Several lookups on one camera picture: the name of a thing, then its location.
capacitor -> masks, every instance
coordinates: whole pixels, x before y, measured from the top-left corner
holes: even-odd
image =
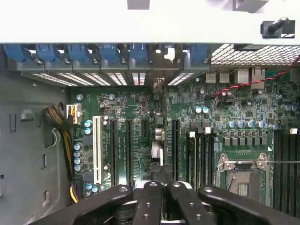
[[[75,166],[74,166],[74,170],[78,172],[78,171],[81,170],[81,167],[82,167],[82,164],[75,165]]]
[[[203,113],[208,113],[209,110],[210,110],[210,109],[209,109],[208,107],[206,107],[206,106],[202,106],[201,109],[202,109],[202,112],[203,112]]]
[[[108,120],[104,120],[103,121],[103,125],[107,127],[109,125],[109,121]]]
[[[264,122],[262,122],[262,121],[257,121],[257,122],[255,123],[255,126],[256,126],[257,128],[263,128],[263,127],[264,127]]]
[[[105,164],[103,169],[104,170],[109,170],[111,168],[111,165],[108,163],[108,164]]]
[[[278,125],[277,124],[269,124],[269,129],[271,130],[278,130]]]
[[[282,95],[281,94],[275,95],[275,100],[280,100],[280,99],[282,99]]]
[[[98,191],[99,191],[99,185],[98,184],[94,184],[92,186],[91,190],[92,190],[93,193],[98,193]]]
[[[81,157],[78,157],[78,158],[75,158],[74,159],[74,163],[76,164],[76,165],[78,165],[78,164],[80,164],[80,163],[82,163],[82,158]]]
[[[85,128],[85,129],[84,129],[84,133],[85,133],[86,135],[91,135],[91,134],[92,134],[92,128],[89,128],[89,127]]]
[[[292,109],[292,105],[281,105],[280,108],[284,111],[290,111]]]
[[[108,96],[108,99],[111,100],[111,101],[113,101],[114,98],[115,98],[114,94],[110,94],[110,95]]]
[[[195,113],[201,113],[202,109],[200,106],[196,106],[196,107],[194,107],[194,111],[195,111]]]
[[[82,154],[83,154],[83,151],[81,151],[81,150],[78,150],[78,151],[74,151],[74,152],[73,152],[73,156],[74,156],[75,158],[80,157]]]
[[[77,142],[76,144],[74,144],[74,150],[79,150],[83,148],[83,144],[81,144],[80,142]]]
[[[235,123],[235,126],[236,126],[237,128],[243,128],[243,127],[244,127],[244,123],[243,123],[242,121],[237,121],[237,122]]]
[[[254,127],[254,122],[253,121],[247,121],[245,123],[245,125],[246,125],[247,128],[253,128]]]
[[[298,110],[298,106],[297,105],[292,105],[292,110],[293,111],[297,111]]]
[[[233,121],[227,122],[226,125],[227,125],[228,128],[234,128],[235,127],[235,123]]]
[[[91,183],[86,183],[85,189],[90,191],[92,189],[92,184]]]
[[[101,102],[100,104],[99,104],[99,108],[100,109],[104,109],[106,107],[106,103],[105,102]]]
[[[89,128],[90,126],[92,126],[92,124],[93,124],[93,122],[91,120],[87,120],[87,121],[84,122],[84,126],[86,128]]]

metal mesh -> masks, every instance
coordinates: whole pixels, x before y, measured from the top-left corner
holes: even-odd
[[[289,65],[300,54],[300,46],[255,46],[255,51],[235,51],[233,44],[224,44],[212,54],[212,66]]]

white pci slot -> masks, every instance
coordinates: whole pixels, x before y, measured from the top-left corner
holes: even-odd
[[[94,183],[103,180],[102,116],[93,116]]]

black pcie slot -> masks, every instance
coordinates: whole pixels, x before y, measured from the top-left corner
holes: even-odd
[[[118,120],[110,120],[110,143],[111,143],[111,180],[112,186],[119,184],[119,139]]]
[[[141,125],[142,125],[142,139],[148,139],[148,130],[149,130],[148,120],[141,120]]]
[[[172,120],[172,164],[173,178],[179,180],[180,120]]]
[[[126,180],[127,185],[133,187],[133,122],[132,120],[125,121],[125,151],[126,151]]]

gray plastic panel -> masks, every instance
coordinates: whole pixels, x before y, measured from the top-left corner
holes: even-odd
[[[0,224],[23,225],[70,203],[63,148],[51,146],[42,118],[44,108],[65,106],[67,96],[60,87],[0,71]]]

